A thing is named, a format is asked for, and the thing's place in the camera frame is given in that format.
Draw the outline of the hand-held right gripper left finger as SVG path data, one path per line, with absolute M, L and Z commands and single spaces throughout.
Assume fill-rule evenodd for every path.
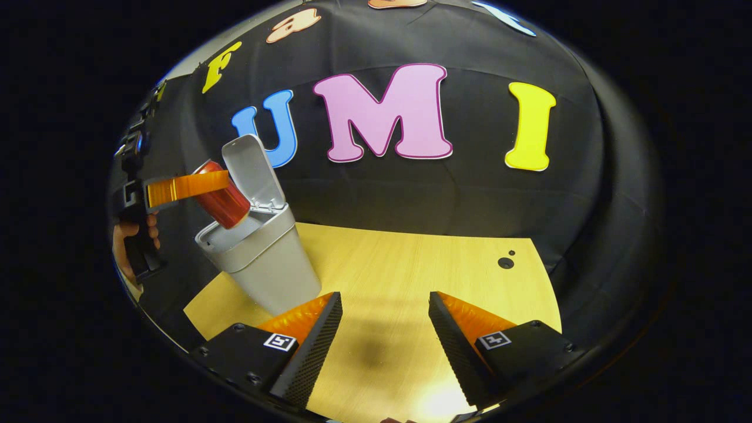
M 190 358 L 243 394 L 305 410 L 342 315 L 340 292 L 330 292 L 257 327 L 234 323 Z

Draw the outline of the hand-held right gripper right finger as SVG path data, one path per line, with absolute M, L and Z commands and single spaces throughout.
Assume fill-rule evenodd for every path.
M 541 320 L 515 324 L 440 291 L 429 294 L 429 317 L 467 403 L 478 409 L 537 395 L 585 355 Z

